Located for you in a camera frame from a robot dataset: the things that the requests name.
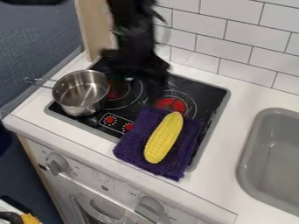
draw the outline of wooden panel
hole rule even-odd
[[[111,18],[105,0],[75,0],[84,46],[92,62],[100,56],[100,50],[110,47]]]

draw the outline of dish towel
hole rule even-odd
[[[114,154],[117,158],[148,172],[179,181],[190,163],[204,125],[199,121],[184,119],[183,129],[170,152],[159,164],[151,164],[144,158],[144,147],[168,113],[156,108],[143,108],[134,123],[134,128],[116,145]]]

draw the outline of yellow corn cob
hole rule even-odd
[[[179,112],[172,112],[162,120],[145,146],[144,157],[148,162],[158,164],[165,158],[177,141],[183,123]]]

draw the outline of pot handle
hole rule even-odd
[[[37,81],[56,81],[56,80],[43,79],[43,78],[34,79],[34,78],[31,78],[31,77],[25,77],[23,79],[23,81],[24,81],[24,83],[27,83],[27,84],[32,84],[32,85],[39,86],[39,87],[42,87],[42,88],[50,88],[50,89],[52,89],[52,87],[43,86],[43,85],[37,84],[36,82]]]

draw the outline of gray sink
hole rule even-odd
[[[299,114],[269,108],[255,118],[237,168],[253,198],[299,216]]]

